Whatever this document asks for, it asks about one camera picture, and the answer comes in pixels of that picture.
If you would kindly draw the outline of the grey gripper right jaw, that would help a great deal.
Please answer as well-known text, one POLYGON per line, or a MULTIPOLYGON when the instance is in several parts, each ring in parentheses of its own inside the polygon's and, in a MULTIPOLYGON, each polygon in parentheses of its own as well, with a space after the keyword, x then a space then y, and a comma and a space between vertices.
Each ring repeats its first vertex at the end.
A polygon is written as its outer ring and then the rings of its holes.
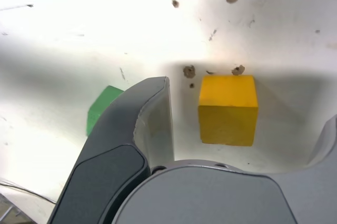
POLYGON ((258 174, 179 162, 142 182, 114 223, 336 223, 336 117, 323 127, 318 163, 258 174))

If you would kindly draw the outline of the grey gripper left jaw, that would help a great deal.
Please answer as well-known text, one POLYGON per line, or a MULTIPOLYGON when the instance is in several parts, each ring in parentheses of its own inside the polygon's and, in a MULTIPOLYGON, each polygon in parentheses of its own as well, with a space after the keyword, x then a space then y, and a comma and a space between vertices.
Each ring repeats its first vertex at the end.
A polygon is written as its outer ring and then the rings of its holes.
POLYGON ((151 169, 174 160, 170 81, 152 77, 130 87, 89 134, 49 223, 111 223, 151 169))

